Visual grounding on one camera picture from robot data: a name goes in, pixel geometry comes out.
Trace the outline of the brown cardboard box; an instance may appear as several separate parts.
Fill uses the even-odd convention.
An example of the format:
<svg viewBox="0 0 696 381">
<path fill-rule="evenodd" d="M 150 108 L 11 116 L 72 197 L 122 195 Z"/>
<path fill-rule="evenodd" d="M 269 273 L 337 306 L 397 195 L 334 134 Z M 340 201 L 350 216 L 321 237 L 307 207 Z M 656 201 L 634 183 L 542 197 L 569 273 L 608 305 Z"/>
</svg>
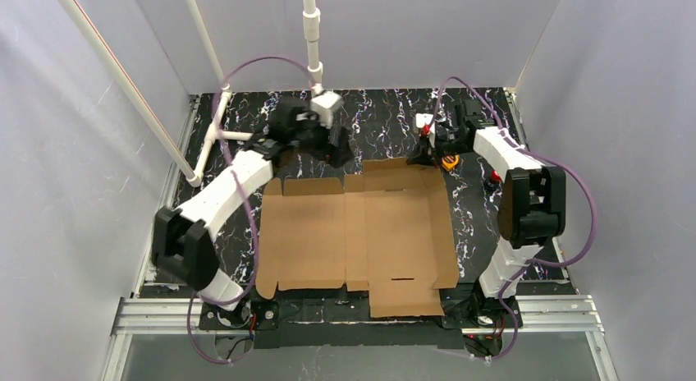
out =
<svg viewBox="0 0 696 381">
<path fill-rule="evenodd" d="M 441 316 L 460 274 L 440 169 L 366 160 L 343 178 L 275 178 L 263 190 L 256 291 L 364 291 L 374 318 Z"/>
</svg>

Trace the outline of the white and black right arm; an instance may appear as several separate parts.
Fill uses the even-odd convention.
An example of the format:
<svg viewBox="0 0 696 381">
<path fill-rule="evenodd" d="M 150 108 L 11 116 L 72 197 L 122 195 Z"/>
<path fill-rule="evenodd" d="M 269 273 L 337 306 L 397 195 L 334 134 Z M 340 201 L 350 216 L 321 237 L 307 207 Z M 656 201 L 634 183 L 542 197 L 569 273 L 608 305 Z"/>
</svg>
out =
<svg viewBox="0 0 696 381">
<path fill-rule="evenodd" d="M 533 258 L 563 233 L 566 225 L 566 174 L 525 154 L 507 129 L 480 112 L 479 102 L 456 107 L 456 127 L 439 131 L 434 115 L 414 116 L 418 143 L 409 164 L 443 165 L 443 158 L 475 153 L 499 176 L 501 203 L 497 211 L 500 237 L 489 265 L 477 281 L 481 299 L 506 300 L 516 294 Z"/>
</svg>

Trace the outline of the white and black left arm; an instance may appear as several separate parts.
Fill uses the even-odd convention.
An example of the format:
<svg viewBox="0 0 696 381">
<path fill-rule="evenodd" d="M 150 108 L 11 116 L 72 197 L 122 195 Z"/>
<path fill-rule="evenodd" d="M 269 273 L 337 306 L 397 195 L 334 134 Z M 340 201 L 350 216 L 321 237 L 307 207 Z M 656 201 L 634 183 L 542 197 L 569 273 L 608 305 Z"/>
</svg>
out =
<svg viewBox="0 0 696 381">
<path fill-rule="evenodd" d="M 229 165 L 197 195 L 153 219 L 151 261 L 186 283 L 208 303 L 232 311 L 249 293 L 222 270 L 214 249 L 218 233 L 249 196 L 269 183 L 287 158 L 305 153 L 334 168 L 353 158 L 349 130 L 335 123 L 342 97 L 324 90 L 308 101 L 281 98 Z"/>
</svg>

